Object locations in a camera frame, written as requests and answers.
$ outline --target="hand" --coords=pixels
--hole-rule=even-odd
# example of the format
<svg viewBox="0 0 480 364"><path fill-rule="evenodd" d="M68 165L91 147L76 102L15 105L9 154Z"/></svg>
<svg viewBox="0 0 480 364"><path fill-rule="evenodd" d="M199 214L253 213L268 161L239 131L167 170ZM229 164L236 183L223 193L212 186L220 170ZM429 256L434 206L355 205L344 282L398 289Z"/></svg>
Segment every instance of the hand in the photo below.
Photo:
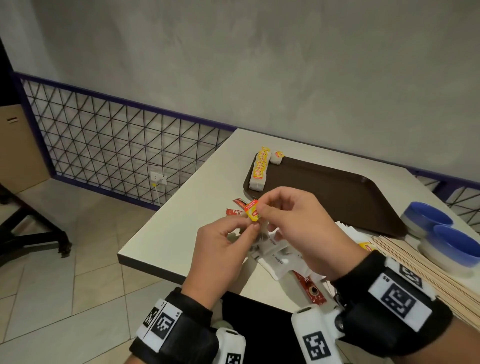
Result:
<svg viewBox="0 0 480 364"><path fill-rule="evenodd" d="M347 274L368 255L309 192L277 187L259 198L257 211L270 222L268 231L279 228L277 240L288 240L311 270L329 280Z"/></svg>
<svg viewBox="0 0 480 364"><path fill-rule="evenodd" d="M229 242L227 234L238 228L245 231L237 241ZM241 216L227 216L198 229L192 266L182 293L211 310L237 279L259 231L258 223Z"/></svg>

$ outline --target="blue and white cup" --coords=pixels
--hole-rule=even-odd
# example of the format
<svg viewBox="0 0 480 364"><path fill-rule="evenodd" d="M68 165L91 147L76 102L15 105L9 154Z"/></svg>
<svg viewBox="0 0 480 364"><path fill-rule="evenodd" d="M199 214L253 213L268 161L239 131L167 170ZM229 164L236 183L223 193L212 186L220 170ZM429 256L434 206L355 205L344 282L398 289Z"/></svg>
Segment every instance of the blue and white cup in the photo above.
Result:
<svg viewBox="0 0 480 364"><path fill-rule="evenodd" d="M420 252L446 272L470 276L480 262L480 243L449 226L436 225L420 241Z"/></svg>
<svg viewBox="0 0 480 364"><path fill-rule="evenodd" d="M419 239L426 237L435 225L453 225L453 220L446 213L423 202L412 202L400 218L408 233Z"/></svg>

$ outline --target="person's right hand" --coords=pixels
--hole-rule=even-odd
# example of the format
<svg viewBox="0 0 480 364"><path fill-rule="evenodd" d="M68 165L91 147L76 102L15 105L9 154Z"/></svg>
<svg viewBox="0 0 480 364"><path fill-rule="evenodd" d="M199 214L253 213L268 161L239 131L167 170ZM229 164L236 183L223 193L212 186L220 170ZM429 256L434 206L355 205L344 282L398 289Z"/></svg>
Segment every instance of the person's right hand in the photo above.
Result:
<svg viewBox="0 0 480 364"><path fill-rule="evenodd" d="M368 252L351 240L332 220L316 197L306 191L277 187L258 200L257 211L279 228L314 272L335 280L350 272Z"/></svg>

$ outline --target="wall socket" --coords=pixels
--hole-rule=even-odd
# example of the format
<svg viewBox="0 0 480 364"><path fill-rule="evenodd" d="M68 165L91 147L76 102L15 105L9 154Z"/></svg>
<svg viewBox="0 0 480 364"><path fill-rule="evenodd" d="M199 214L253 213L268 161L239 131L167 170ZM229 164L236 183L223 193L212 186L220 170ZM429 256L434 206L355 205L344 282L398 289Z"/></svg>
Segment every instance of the wall socket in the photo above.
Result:
<svg viewBox="0 0 480 364"><path fill-rule="evenodd" d="M158 184L162 184L164 186L167 185L167 178L163 174L159 172L155 172L153 170L150 171L150 181L152 183L156 183L157 185Z"/></svg>

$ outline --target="white table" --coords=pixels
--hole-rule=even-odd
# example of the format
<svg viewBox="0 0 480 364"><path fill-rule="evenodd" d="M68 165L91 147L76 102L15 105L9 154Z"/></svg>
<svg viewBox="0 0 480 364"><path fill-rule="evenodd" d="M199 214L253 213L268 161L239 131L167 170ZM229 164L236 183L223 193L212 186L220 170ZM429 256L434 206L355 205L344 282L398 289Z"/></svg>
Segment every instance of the white table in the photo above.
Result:
<svg viewBox="0 0 480 364"><path fill-rule="evenodd" d="M226 208L236 208L232 200L244 197L243 181L261 146L281 150L291 158L363 175L375 182L398 215L410 202L422 201L447 213L455 228L479 238L405 168L237 129L119 251L120 262L181 283L190 269L198 228L225 216ZM477 281L475 276L463 283L479 292ZM292 275L276 282L251 259L230 290L289 312L310 303Z"/></svg>

